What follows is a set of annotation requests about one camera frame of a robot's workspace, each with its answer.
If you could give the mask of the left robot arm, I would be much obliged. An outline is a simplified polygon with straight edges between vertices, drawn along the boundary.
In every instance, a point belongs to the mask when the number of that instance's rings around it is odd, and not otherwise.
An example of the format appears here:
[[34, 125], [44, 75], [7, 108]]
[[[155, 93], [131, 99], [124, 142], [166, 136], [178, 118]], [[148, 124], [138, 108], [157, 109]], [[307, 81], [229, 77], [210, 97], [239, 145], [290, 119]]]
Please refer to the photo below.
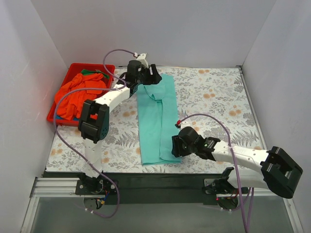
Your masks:
[[120, 76], [112, 90], [95, 100], [84, 102], [78, 130], [84, 143], [87, 165], [83, 172], [86, 176], [98, 178], [102, 172], [101, 147], [109, 131], [112, 110], [129, 99], [139, 85], [159, 84], [161, 80], [155, 64], [146, 66], [145, 62], [131, 60], [127, 71]]

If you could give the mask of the red plastic bin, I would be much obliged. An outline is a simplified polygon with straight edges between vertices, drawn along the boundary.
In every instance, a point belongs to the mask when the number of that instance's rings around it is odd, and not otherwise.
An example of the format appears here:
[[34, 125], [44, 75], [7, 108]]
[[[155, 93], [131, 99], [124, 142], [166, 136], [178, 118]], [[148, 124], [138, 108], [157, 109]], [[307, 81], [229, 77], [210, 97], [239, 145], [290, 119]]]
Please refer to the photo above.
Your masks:
[[[110, 76], [109, 80], [108, 81], [105, 81], [105, 83], [107, 84], [107, 89], [110, 89], [111, 88], [111, 85], [112, 85], [112, 81], [113, 81], [113, 77], [111, 76], [112, 73], [114, 73], [115, 71], [115, 66], [114, 65], [106, 65], [106, 66], [103, 66], [101, 64], [86, 64], [86, 63], [73, 63], [70, 65], [69, 69], [68, 69], [68, 72], [63, 80], [63, 83], [61, 84], [61, 87], [63, 85], [65, 85], [66, 83], [68, 83], [69, 81], [71, 81], [76, 74], [80, 73], [83, 69], [87, 69], [87, 70], [100, 70], [102, 71], [103, 73], [107, 74]], [[64, 98], [66, 98], [68, 95], [74, 93], [74, 92], [77, 92], [79, 91], [79, 89], [76, 89], [76, 90], [73, 90], [73, 91], [70, 91], [68, 92], [66, 95], [64, 95], [61, 100], [58, 102], [58, 103], [53, 103], [49, 113], [48, 113], [48, 116], [47, 116], [47, 121], [49, 122], [53, 122], [54, 118], [54, 114], [57, 114], [57, 109], [60, 105], [60, 103], [64, 100]], [[103, 93], [98, 96], [98, 97], [101, 97], [102, 95], [104, 95], [106, 93], [106, 91], [103, 91]], [[78, 122], [79, 122], [79, 118], [74, 118], [72, 120], [57, 120], [56, 119], [56, 124], [57, 125], [66, 125], [66, 126], [77, 126], [78, 125]]]

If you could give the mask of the green t shirt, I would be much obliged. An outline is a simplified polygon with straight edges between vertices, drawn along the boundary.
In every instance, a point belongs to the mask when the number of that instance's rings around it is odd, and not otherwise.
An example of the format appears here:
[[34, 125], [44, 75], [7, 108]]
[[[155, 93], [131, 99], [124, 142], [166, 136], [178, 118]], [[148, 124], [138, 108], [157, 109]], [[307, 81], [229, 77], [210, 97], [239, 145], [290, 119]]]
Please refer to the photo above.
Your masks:
[[103, 73], [103, 72], [100, 71], [100, 70], [87, 70], [87, 69], [83, 69], [83, 70], [81, 71], [81, 74], [84, 75], [84, 76], [86, 76], [86, 75], [92, 75], [92, 74], [102, 74], [104, 78], [106, 78], [106, 79], [108, 79], [108, 80], [109, 80], [109, 78], [110, 78], [109, 75]]

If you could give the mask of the teal t shirt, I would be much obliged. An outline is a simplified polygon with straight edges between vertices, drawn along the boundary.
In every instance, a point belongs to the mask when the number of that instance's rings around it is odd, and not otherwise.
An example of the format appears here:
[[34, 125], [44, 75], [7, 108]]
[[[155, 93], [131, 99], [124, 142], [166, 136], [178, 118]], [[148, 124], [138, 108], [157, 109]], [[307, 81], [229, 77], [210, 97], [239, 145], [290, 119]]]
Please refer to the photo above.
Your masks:
[[159, 84], [138, 88], [138, 134], [142, 165], [179, 164], [172, 154], [172, 137], [179, 130], [173, 76], [163, 74]]

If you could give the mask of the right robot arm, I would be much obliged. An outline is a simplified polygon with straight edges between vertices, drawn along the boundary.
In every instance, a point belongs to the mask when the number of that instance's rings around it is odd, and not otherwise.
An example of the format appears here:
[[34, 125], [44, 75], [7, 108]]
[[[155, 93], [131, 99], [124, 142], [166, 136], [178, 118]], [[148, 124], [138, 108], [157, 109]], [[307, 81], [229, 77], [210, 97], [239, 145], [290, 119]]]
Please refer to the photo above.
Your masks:
[[218, 138], [203, 138], [187, 126], [172, 137], [172, 154], [184, 157], [192, 153], [204, 160], [228, 162], [243, 169], [232, 174], [226, 169], [218, 181], [207, 188], [210, 192], [225, 194], [238, 187], [269, 189], [274, 194], [291, 199], [303, 174], [303, 169], [280, 147], [254, 150], [240, 146], [230, 147]]

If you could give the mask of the orange t shirt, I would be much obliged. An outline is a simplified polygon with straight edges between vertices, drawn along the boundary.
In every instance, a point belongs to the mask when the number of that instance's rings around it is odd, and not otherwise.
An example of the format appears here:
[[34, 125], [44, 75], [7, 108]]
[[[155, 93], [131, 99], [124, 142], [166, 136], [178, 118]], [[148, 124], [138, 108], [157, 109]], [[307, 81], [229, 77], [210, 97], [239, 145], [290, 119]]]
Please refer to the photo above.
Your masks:
[[63, 85], [55, 94], [54, 101], [58, 103], [61, 98], [68, 92], [79, 89], [79, 91], [68, 95], [60, 103], [57, 114], [65, 120], [72, 120], [79, 118], [82, 113], [82, 107], [85, 100], [94, 100], [100, 96], [103, 91], [102, 88], [107, 88], [102, 74], [82, 75], [81, 72], [76, 74], [75, 77]]

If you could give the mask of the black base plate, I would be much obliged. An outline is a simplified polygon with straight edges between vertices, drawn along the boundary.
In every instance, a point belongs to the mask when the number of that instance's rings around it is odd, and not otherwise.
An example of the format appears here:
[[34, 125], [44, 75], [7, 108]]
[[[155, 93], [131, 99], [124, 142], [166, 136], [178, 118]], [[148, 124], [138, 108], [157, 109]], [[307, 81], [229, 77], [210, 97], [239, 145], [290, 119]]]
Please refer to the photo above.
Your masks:
[[170, 173], [108, 173], [109, 180], [99, 177], [97, 181], [85, 178], [81, 172], [44, 172], [43, 178], [59, 178], [74, 181], [77, 196], [107, 195], [106, 205], [202, 203], [216, 205], [216, 195], [208, 194], [208, 181], [220, 178], [220, 174], [170, 174]]

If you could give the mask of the floral tablecloth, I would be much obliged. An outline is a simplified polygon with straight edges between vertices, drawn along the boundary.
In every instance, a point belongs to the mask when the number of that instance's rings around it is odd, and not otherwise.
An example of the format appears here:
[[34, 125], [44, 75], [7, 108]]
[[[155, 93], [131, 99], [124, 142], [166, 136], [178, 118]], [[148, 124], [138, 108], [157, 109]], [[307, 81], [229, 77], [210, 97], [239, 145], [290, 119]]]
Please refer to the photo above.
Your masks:
[[[244, 80], [237, 68], [160, 68], [161, 75], [173, 76], [179, 118], [204, 137], [231, 140], [233, 145], [265, 148]], [[83, 139], [75, 127], [58, 127], [46, 164], [47, 172], [81, 172], [85, 161]], [[136, 97], [117, 106], [110, 115], [108, 136], [102, 146], [103, 171], [122, 173], [221, 173], [227, 163], [202, 160], [196, 155], [179, 164], [144, 166], [138, 143]]]

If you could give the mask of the aluminium frame rail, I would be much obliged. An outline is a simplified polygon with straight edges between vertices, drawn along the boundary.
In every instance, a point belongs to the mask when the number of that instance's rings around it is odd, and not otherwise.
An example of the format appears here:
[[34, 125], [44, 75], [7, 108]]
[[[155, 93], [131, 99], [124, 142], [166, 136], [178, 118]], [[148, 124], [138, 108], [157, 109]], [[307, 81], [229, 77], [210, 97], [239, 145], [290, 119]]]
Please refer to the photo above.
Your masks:
[[37, 178], [21, 228], [23, 233], [251, 233], [303, 232], [294, 203], [257, 189], [215, 195], [205, 186], [216, 175], [112, 174], [91, 193], [74, 177]]

